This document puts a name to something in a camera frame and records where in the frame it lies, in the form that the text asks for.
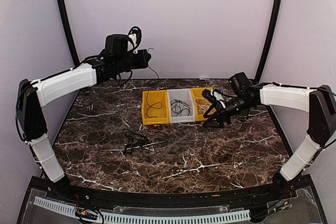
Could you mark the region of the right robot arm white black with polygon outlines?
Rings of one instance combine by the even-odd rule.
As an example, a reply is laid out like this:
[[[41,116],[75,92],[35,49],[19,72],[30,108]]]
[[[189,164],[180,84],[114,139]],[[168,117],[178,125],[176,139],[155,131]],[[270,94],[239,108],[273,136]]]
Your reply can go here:
[[[217,89],[202,91],[202,97],[211,105],[204,113],[204,127],[222,129],[231,124],[231,118],[253,107],[279,106],[302,111],[309,116],[304,140],[275,176],[277,181],[268,188],[273,200],[280,199],[288,191],[292,181],[326,148],[335,143],[335,93],[328,85],[320,87],[293,86],[282,83],[255,83],[240,72],[229,79],[234,95],[226,97]]]

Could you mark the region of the white translucent bin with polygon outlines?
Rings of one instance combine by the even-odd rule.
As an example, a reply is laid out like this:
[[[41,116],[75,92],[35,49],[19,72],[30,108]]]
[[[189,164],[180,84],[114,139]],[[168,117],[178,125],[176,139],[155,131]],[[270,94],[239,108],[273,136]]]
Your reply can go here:
[[[195,107],[190,89],[168,89],[170,123],[195,122]]]

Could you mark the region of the yellow bin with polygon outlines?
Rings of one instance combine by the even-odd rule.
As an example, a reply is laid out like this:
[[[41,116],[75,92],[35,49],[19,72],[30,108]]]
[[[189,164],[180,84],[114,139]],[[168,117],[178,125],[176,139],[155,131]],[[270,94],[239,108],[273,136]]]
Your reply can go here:
[[[142,92],[143,125],[169,124],[169,106],[166,90]]]
[[[205,121],[203,114],[211,105],[211,103],[202,96],[202,91],[204,89],[213,90],[213,88],[191,88],[192,99],[195,107],[195,120],[196,122]]]

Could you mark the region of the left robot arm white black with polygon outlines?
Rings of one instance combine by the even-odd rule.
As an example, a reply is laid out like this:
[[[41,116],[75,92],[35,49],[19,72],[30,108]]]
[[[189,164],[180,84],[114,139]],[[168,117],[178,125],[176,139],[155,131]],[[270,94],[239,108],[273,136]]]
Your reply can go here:
[[[74,197],[74,189],[64,181],[66,174],[49,141],[43,108],[72,92],[117,79],[121,73],[148,68],[151,55],[146,49],[139,49],[140,41],[135,33],[110,35],[101,53],[87,57],[78,66],[19,83],[15,106],[17,133],[29,145],[46,177],[55,183],[53,191],[63,201]]]

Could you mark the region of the yellow bin front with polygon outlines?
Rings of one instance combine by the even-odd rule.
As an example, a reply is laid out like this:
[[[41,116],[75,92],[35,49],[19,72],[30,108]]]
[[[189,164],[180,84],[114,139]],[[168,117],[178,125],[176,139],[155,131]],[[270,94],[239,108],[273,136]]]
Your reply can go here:
[[[202,91],[204,89],[213,90],[213,88],[191,88],[192,99],[195,107],[195,120],[196,122],[205,121],[203,114],[211,105],[211,103],[202,96]]]

